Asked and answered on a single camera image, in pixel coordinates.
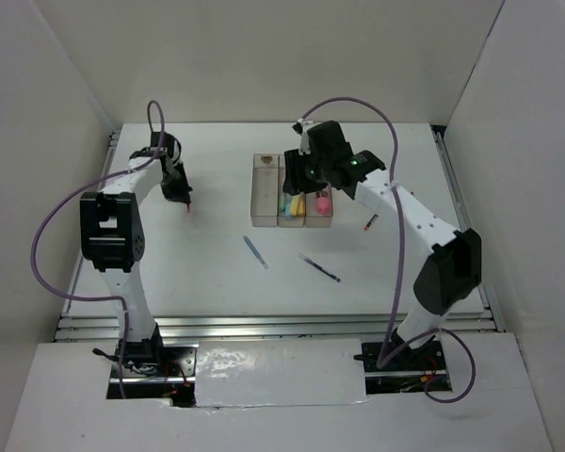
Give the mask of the yellow highlighter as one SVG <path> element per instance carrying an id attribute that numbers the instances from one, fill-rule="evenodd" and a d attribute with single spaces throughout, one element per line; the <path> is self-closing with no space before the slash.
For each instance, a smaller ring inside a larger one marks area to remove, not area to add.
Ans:
<path id="1" fill-rule="evenodd" d="M 294 218 L 301 218 L 305 216 L 306 203 L 305 196 L 303 194 L 294 195 L 290 198 L 292 212 Z"/>

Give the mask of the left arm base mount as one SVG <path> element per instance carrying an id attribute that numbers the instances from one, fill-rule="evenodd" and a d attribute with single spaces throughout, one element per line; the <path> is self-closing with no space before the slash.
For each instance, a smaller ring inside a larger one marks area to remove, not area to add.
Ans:
<path id="1" fill-rule="evenodd" d="M 124 393 L 126 399 L 163 399 L 178 408 L 196 405 L 197 347 L 162 347 L 156 359 L 143 362 L 125 358 L 121 368 L 118 351 L 103 356 L 112 364 L 107 399 L 121 399 Z"/>

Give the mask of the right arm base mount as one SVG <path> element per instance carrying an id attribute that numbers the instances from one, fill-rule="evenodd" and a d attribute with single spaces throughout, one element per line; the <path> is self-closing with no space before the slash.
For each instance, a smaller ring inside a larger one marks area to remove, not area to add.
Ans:
<path id="1" fill-rule="evenodd" d="M 410 346 L 402 348 L 383 367 L 377 367 L 382 343 L 362 343 L 362 352 L 353 359 L 363 364 L 366 373 L 410 373 L 432 372 L 438 373 L 446 370 L 446 361 L 441 342 L 435 337 L 428 339 L 422 346 L 412 349 Z"/>

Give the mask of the pink capped pen bundle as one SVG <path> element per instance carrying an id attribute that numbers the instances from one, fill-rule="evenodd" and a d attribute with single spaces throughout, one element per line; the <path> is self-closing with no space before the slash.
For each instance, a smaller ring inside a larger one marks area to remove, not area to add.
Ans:
<path id="1" fill-rule="evenodd" d="M 320 216 L 328 216 L 331 213 L 332 201 L 328 190 L 320 190 L 315 193 L 315 211 Z"/>

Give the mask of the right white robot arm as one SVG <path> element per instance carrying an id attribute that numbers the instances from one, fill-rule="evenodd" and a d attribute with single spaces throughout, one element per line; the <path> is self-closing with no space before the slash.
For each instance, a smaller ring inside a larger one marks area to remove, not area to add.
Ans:
<path id="1" fill-rule="evenodd" d="M 462 232 L 431 212 L 373 153 L 354 153 L 338 122 L 299 121 L 293 128 L 300 144 L 284 154 L 284 193 L 337 189 L 379 218 L 396 219 L 403 238 L 419 246 L 424 263 L 413 283 L 416 302 L 396 328 L 399 341 L 392 347 L 396 365 L 415 368 L 425 357 L 424 344 L 433 329 L 481 282 L 479 234 L 472 229 Z"/>

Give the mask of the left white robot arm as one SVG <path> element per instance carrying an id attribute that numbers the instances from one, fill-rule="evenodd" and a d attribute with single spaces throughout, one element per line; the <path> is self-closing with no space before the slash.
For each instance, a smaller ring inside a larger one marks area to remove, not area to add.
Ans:
<path id="1" fill-rule="evenodd" d="M 129 169 L 98 192 L 80 198 L 81 250 L 119 302 L 117 351 L 125 365 L 154 376 L 166 367 L 167 352 L 145 297 L 139 261 L 146 249 L 139 205 L 155 187 L 168 202 L 189 207 L 192 187 L 182 161 L 182 145 L 169 133 L 151 133 L 151 143 L 132 153 Z"/>

